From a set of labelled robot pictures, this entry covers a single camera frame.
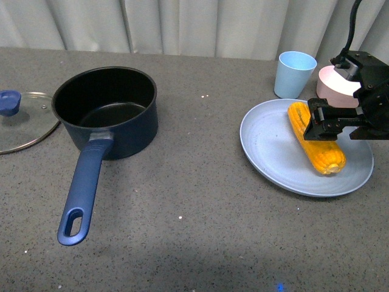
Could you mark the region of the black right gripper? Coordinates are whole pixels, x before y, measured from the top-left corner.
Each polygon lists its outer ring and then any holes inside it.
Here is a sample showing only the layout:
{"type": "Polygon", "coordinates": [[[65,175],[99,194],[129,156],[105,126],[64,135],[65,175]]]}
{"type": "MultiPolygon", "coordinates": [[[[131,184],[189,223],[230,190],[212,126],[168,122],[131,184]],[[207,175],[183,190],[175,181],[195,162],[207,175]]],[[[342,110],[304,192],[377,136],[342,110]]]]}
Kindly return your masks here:
{"type": "Polygon", "coordinates": [[[354,93],[359,107],[336,108],[326,99],[309,99],[304,140],[336,141],[345,127],[358,127],[349,135],[354,140],[388,139],[388,65],[362,51],[349,51],[346,59],[357,67],[352,81],[361,85],[354,93]]]}

